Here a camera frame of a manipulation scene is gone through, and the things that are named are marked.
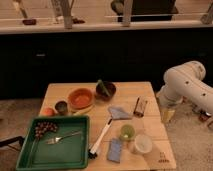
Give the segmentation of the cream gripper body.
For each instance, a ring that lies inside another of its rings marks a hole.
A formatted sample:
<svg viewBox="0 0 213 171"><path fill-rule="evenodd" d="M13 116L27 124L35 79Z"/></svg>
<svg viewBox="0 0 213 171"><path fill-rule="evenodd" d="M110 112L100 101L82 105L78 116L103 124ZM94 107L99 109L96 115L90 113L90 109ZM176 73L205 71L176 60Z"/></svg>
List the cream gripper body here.
<svg viewBox="0 0 213 171"><path fill-rule="evenodd" d="M162 115L162 122L168 123L175 113L176 102L174 100L168 99L165 96L160 96L159 105Z"/></svg>

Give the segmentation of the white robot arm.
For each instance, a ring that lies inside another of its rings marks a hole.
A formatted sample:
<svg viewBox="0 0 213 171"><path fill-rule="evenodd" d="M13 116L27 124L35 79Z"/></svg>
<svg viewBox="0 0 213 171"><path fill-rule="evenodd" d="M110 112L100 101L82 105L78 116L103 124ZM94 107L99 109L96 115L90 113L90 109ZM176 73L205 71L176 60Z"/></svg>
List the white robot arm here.
<svg viewBox="0 0 213 171"><path fill-rule="evenodd" d="M206 69L199 61L174 66L164 73L164 85L157 93L163 123L171 119L183 98L213 114L213 87L203 82L205 75Z"/></svg>

